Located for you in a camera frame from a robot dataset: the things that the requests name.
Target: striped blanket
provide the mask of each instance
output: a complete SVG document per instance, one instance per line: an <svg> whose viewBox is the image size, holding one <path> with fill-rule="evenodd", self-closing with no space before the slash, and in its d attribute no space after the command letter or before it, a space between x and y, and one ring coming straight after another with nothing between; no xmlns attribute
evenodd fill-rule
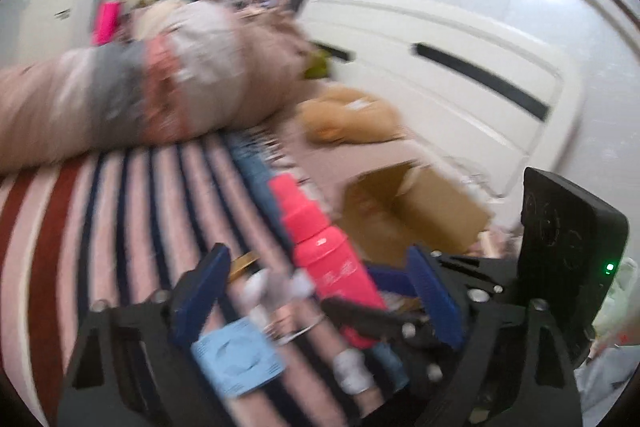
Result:
<svg viewBox="0 0 640 427"><path fill-rule="evenodd" d="M234 257L252 250L263 267L290 269L290 245L257 192L265 185L228 137L85 155L1 180L0 360L43 425L56 424L63 373L92 302L128 305L170 289L216 242ZM245 281L228 288L230 305L214 310L209 328L248 312L239 299ZM318 316L312 300L296 307L302 327ZM376 387L344 393L331 368L346 347L327 321L279 347L283 376L226 400L231 418L239 427L356 425L393 384L366 352Z"/></svg>

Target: open cardboard box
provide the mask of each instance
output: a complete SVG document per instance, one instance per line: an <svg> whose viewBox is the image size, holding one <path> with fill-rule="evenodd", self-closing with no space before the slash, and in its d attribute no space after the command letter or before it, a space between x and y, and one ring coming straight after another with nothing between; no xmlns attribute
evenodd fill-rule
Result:
<svg viewBox="0 0 640 427"><path fill-rule="evenodd" d="M433 168L407 162L362 174L347 185L338 226L366 261L403 268L414 243L465 253L491 217Z"/></svg>

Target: blue sticky note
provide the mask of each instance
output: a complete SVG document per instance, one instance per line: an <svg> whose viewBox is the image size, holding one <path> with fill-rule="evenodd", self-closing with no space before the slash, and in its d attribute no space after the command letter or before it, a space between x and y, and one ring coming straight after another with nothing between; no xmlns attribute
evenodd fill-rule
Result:
<svg viewBox="0 0 640 427"><path fill-rule="evenodd" d="M285 368L271 343L248 318L207 333L191 346L191 352L207 380L229 398L253 391Z"/></svg>

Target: rolled comforter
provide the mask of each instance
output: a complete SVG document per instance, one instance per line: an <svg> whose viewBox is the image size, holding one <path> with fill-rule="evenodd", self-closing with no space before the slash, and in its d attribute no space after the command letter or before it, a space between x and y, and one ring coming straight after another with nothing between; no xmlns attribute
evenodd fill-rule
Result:
<svg viewBox="0 0 640 427"><path fill-rule="evenodd" d="M312 51L283 9L243 20L212 0L176 6L154 33L0 70L0 172L255 125Z"/></svg>

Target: headboard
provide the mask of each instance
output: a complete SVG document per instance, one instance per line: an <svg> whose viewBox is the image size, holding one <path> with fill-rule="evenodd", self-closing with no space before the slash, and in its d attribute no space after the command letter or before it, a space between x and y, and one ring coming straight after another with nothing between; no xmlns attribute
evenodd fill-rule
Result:
<svg viewBox="0 0 640 427"><path fill-rule="evenodd" d="M428 162L520 220L526 166L552 170L582 108L574 63L514 28L429 0L306 0L299 21L335 80L387 99Z"/></svg>

